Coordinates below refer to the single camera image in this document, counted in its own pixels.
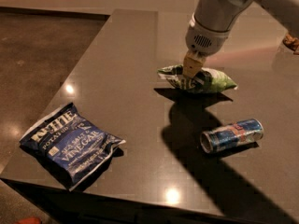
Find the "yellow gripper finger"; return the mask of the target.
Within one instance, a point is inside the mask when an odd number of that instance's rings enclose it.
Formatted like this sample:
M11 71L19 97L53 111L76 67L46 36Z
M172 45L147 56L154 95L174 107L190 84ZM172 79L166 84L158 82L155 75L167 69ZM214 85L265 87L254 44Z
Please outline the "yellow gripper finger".
M183 75L194 78L204 66L206 57L199 52L188 50L183 60Z

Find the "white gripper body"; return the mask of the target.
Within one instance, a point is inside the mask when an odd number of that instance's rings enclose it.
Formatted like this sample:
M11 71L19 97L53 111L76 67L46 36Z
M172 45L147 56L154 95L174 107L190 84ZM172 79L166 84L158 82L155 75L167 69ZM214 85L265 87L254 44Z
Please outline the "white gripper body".
M231 31L231 18L228 16L206 16L208 26L197 20L195 14L189 22L185 41L190 51L198 52L204 56L217 53L223 46Z

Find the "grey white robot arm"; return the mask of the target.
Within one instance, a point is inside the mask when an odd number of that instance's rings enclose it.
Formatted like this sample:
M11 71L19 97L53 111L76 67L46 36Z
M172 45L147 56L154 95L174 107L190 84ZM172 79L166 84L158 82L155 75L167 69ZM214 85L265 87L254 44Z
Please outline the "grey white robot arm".
M199 0L186 34L184 76L195 77L206 57L221 49L238 16L252 3L283 25L291 38L299 36L299 0Z

